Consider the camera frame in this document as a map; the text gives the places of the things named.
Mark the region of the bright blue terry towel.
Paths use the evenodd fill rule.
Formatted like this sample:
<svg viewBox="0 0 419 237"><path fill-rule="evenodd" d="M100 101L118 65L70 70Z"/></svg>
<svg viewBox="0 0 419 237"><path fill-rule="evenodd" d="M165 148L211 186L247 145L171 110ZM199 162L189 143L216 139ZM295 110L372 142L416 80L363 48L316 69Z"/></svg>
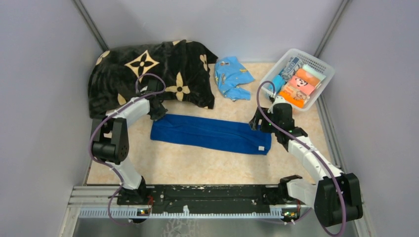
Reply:
<svg viewBox="0 0 419 237"><path fill-rule="evenodd" d="M282 78L281 75L276 75L272 79L272 83L273 84L269 84L268 89L272 93L277 94L281 90L281 88L286 84L286 81Z"/></svg>

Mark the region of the dark blue towel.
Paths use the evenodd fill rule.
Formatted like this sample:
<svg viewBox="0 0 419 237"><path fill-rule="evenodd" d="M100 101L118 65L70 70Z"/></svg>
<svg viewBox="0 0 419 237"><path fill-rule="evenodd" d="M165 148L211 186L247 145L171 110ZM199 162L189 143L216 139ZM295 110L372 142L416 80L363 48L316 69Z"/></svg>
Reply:
<svg viewBox="0 0 419 237"><path fill-rule="evenodd" d="M247 123L185 115L165 115L153 122L150 139L248 155L266 155L272 138Z"/></svg>

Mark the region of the white blue printed towel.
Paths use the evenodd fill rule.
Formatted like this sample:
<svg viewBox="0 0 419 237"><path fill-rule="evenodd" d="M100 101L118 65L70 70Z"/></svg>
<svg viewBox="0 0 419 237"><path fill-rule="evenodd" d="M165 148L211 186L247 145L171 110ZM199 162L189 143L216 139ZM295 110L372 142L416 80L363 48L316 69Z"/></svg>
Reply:
<svg viewBox="0 0 419 237"><path fill-rule="evenodd" d="M293 56L287 62L286 66L280 73L280 76L285 81L289 81L296 74L296 72L303 67L303 65L304 63L301 58Z"/></svg>

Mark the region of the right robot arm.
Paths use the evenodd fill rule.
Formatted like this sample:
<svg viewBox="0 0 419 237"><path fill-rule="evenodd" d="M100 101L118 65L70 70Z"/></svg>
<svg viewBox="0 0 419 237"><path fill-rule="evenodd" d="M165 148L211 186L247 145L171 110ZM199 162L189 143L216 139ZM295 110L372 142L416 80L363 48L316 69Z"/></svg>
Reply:
<svg viewBox="0 0 419 237"><path fill-rule="evenodd" d="M321 154L307 132L295 125L290 104L258 107L249 125L252 130L275 134L277 142L301 162L314 180L311 184L302 178L283 178L278 190L280 201L302 201L315 211L324 227L363 217L358 177L354 173L344 173Z"/></svg>

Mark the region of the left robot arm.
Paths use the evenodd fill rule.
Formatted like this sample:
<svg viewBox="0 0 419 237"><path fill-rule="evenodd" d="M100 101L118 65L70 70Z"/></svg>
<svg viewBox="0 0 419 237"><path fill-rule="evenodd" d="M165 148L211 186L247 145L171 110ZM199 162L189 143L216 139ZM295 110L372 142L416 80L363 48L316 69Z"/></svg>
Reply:
<svg viewBox="0 0 419 237"><path fill-rule="evenodd" d="M148 76L148 84L143 88L135 82L136 96L92 121L88 153L94 162L109 167L120 179L115 194L119 205L145 204L149 199L145 179L128 158L128 128L143 116L149 115L156 121L167 113L158 98L166 89L165 82L155 74L149 73Z"/></svg>

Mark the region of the orange bear rolled towel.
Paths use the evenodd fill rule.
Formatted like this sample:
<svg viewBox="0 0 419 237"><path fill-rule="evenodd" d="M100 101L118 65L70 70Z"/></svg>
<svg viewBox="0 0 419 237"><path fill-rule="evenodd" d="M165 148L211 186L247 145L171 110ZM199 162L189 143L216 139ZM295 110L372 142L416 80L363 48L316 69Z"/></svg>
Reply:
<svg viewBox="0 0 419 237"><path fill-rule="evenodd" d="M282 87L279 91L279 95L298 108L303 108L310 99L310 96L288 83Z"/></svg>

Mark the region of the pink panda rolled towel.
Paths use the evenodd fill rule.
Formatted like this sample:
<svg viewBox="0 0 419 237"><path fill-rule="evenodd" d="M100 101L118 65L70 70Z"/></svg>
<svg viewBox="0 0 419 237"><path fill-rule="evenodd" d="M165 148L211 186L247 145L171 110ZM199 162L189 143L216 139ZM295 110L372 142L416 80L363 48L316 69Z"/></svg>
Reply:
<svg viewBox="0 0 419 237"><path fill-rule="evenodd" d="M297 76L293 76L288 83L295 87L296 89L300 90L301 92L303 92L306 95L310 95L315 89L316 87L308 84L307 82L305 82L304 80L298 78Z"/></svg>

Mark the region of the black blanket with beige flowers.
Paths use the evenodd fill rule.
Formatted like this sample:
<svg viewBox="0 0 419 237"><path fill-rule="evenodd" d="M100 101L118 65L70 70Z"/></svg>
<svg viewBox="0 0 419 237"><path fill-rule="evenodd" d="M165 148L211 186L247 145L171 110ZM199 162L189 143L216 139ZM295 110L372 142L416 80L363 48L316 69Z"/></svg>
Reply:
<svg viewBox="0 0 419 237"><path fill-rule="evenodd" d="M190 102L213 109L210 64L218 59L197 41L121 46L104 51L96 60L87 85L89 116L114 110L149 88L156 80L165 91L155 98Z"/></svg>

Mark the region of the mint green rolled towel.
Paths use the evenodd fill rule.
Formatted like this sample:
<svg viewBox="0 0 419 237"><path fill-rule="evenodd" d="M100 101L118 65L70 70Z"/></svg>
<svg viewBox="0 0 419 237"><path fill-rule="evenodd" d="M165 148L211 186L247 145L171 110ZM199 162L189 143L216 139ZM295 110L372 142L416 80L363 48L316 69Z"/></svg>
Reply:
<svg viewBox="0 0 419 237"><path fill-rule="evenodd" d="M312 76L316 77L317 79L319 79L320 81L323 81L327 76L316 71L314 68L312 68L311 66L309 66L308 64L304 64L302 66L302 68L308 72L309 74L311 74Z"/></svg>

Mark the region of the light blue patterned cloth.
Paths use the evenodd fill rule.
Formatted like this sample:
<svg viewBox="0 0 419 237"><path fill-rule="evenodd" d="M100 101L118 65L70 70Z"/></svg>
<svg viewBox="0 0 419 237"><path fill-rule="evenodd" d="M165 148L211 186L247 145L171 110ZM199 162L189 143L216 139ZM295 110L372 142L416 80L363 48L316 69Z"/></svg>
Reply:
<svg viewBox="0 0 419 237"><path fill-rule="evenodd" d="M237 59L237 57L224 57L214 66L214 79L219 92L224 98L232 101L250 100L251 93L240 87L249 84L254 77Z"/></svg>

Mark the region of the white plastic basket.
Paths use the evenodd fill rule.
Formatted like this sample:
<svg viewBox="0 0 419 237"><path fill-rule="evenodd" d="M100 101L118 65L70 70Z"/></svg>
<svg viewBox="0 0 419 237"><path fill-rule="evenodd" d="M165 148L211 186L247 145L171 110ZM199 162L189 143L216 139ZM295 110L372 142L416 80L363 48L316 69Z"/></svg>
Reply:
<svg viewBox="0 0 419 237"><path fill-rule="evenodd" d="M268 97L279 95L296 110L305 112L314 105L329 84L335 70L324 61L292 48L261 80L266 83L261 91Z"/></svg>

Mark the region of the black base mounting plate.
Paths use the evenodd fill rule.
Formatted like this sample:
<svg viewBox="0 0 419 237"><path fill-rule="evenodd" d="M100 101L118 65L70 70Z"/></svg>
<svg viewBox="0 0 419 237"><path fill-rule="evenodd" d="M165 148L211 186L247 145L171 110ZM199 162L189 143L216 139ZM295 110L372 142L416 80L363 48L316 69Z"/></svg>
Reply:
<svg viewBox="0 0 419 237"><path fill-rule="evenodd" d="M291 205L278 185L151 185L139 191L122 189L118 205L145 205L153 214L266 214L270 207Z"/></svg>

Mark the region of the aluminium frame rail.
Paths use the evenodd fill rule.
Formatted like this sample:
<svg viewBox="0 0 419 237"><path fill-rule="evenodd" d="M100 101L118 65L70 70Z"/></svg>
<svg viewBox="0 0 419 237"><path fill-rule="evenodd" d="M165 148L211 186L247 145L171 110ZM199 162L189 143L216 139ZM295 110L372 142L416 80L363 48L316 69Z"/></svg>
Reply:
<svg viewBox="0 0 419 237"><path fill-rule="evenodd" d="M297 200L295 208L291 205L277 205L270 207L266 214L191 214L188 210L173 214L153 214L150 207L145 205L118 205L115 197L116 186L83 186L74 187L69 204L91 207L92 214L99 216L111 215L115 218L127 216L129 218L208 218L208 219L234 219L234 218L263 218L282 219L286 221L297 220L302 216L305 207L312 209L302 201Z"/></svg>

